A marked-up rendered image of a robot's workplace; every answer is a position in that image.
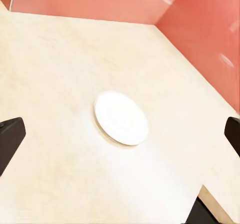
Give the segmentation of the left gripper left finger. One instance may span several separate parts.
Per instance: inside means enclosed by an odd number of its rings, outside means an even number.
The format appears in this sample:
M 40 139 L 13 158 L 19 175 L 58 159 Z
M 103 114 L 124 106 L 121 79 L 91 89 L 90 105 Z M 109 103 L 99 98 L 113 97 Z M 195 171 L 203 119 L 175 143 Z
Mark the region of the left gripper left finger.
M 26 136 L 22 117 L 0 122 L 0 177 Z

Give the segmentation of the saucer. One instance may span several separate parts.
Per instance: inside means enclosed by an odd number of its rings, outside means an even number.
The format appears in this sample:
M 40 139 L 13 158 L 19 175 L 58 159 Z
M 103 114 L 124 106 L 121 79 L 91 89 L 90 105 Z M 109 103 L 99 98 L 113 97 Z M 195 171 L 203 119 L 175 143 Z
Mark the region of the saucer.
M 94 107 L 99 124 L 116 141 L 134 146 L 146 139 L 147 119 L 129 97 L 118 92 L 105 92 L 98 96 Z

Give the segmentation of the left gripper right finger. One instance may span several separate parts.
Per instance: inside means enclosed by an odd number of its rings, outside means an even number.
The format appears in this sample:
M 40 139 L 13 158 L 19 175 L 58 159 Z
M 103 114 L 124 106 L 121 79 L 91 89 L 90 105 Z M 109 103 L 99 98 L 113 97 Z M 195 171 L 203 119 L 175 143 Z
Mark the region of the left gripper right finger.
M 240 157 L 240 119 L 228 117 L 224 135 Z

